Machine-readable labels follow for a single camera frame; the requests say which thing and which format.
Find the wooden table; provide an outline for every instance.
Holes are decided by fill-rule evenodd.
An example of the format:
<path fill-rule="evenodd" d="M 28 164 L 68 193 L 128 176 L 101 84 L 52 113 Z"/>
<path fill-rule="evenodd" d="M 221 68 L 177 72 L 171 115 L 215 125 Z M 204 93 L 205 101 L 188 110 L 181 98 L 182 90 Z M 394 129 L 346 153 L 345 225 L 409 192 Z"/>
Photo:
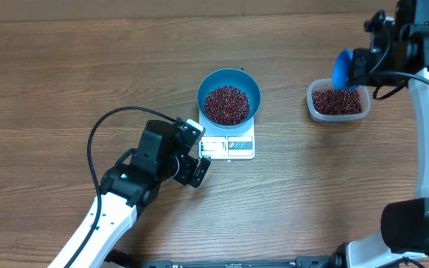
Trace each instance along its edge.
<path fill-rule="evenodd" d="M 294 258 L 378 229 L 387 203 L 413 197 L 407 91 L 350 124 L 314 123 L 305 99 L 340 50 L 369 45 L 371 16 L 0 24 L 0 267 L 46 267 L 79 226 L 95 195 L 86 140 L 105 112 L 197 118 L 197 87 L 220 68 L 243 68 L 261 87 L 256 157 L 214 162 L 197 190 L 165 183 L 115 248 L 140 261 Z M 125 112 L 102 124 L 99 177 L 151 118 Z"/>

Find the clear plastic container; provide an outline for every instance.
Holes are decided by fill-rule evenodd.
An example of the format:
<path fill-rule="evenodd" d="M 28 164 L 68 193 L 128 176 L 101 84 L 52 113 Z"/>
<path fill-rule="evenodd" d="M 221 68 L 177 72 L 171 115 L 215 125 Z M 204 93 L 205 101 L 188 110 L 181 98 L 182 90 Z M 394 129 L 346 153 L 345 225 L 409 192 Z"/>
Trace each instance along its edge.
<path fill-rule="evenodd" d="M 364 118 L 370 112 L 370 95 L 369 90 L 366 86 L 359 86 L 357 89 L 358 94 L 360 95 L 360 105 L 362 106 L 362 112 L 355 115 L 323 115 L 315 110 L 314 104 L 312 101 L 312 92 L 317 92 L 320 90 L 336 90 L 332 79 L 321 79 L 314 81 L 307 90 L 307 106 L 309 112 L 311 113 L 311 118 L 317 122 L 326 122 L 326 123 L 339 123 L 345 121 L 352 121 Z"/>

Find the black cable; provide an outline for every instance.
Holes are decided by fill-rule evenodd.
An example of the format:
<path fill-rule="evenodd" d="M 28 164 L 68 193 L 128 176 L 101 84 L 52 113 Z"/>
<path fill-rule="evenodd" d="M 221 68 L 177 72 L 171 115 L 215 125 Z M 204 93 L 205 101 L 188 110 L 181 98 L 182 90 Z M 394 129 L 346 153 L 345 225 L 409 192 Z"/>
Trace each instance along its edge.
<path fill-rule="evenodd" d="M 406 265 L 415 264 L 418 268 L 425 268 L 421 263 L 419 263 L 418 261 L 415 261 L 409 257 L 400 258 L 396 261 L 392 261 L 391 263 L 382 265 L 378 268 L 392 268 L 392 267 L 395 267 L 395 266 L 402 264 L 402 263 L 405 263 Z"/>
<path fill-rule="evenodd" d="M 378 63 L 375 64 L 375 66 L 373 66 L 373 68 L 370 70 L 370 72 L 377 71 L 377 69 L 380 68 L 382 64 L 384 64 L 385 60 L 387 60 L 387 57 L 390 54 L 390 49 L 392 48 L 392 37 L 390 36 L 390 31 L 388 31 L 388 28 L 385 26 L 385 22 L 382 24 L 381 29 L 387 35 L 387 49 L 385 50 L 384 55 L 381 57 Z"/>
<path fill-rule="evenodd" d="M 408 74 L 400 71 L 374 71 L 372 73 L 368 73 L 366 76 L 367 77 L 384 77 L 384 76 L 402 77 L 405 80 L 414 79 L 429 85 L 429 80 L 424 77 L 421 77 L 415 74 Z M 353 79 L 352 81 L 349 81 L 349 84 L 355 85 L 356 80 L 357 79 Z"/>
<path fill-rule="evenodd" d="M 407 86 L 407 81 L 403 82 L 400 86 L 397 86 L 395 89 L 393 89 L 391 92 L 386 93 L 385 95 L 377 98 L 378 90 L 381 88 L 381 86 L 377 86 L 377 88 L 373 91 L 372 97 L 374 100 L 384 100 L 386 98 L 392 97 L 394 94 L 398 93 L 400 90 L 402 90 L 405 86 Z"/>
<path fill-rule="evenodd" d="M 160 117 L 162 117 L 168 121 L 175 122 L 175 119 L 170 118 L 167 115 L 163 115 L 162 113 L 153 111 L 152 109 L 147 109 L 147 108 L 137 107 L 137 106 L 126 106 L 126 107 L 114 109 L 114 110 L 106 113 L 104 116 L 101 117 L 101 119 L 99 119 L 97 121 L 97 123 L 95 123 L 94 127 L 92 128 L 92 131 L 90 132 L 89 140 L 87 141 L 87 161 L 89 162 L 89 169 L 90 169 L 90 173 L 92 175 L 92 180 L 94 181 L 95 192 L 97 194 L 97 213 L 95 214 L 94 223 L 90 227 L 89 233 L 87 233 L 87 236 L 83 239 L 79 248 L 75 251 L 72 258 L 64 266 L 65 268 L 69 268 L 74 263 L 75 259 L 78 257 L 80 252 L 82 252 L 82 249 L 87 244 L 90 237 L 92 236 L 92 233 L 94 232 L 95 228 L 97 227 L 98 220 L 101 217 L 101 209 L 102 209 L 101 190 L 100 190 L 99 185 L 98 185 L 97 176 L 95 175 L 94 164 L 92 163 L 92 139 L 94 138 L 95 131 L 97 130 L 98 126 L 105 120 L 105 118 L 108 118 L 109 116 L 111 116 L 117 112 L 121 112 L 121 111 L 125 111 L 125 110 L 138 110 L 138 111 L 149 112 L 149 113 L 152 113 L 154 115 L 158 115 L 158 116 L 160 116 Z"/>

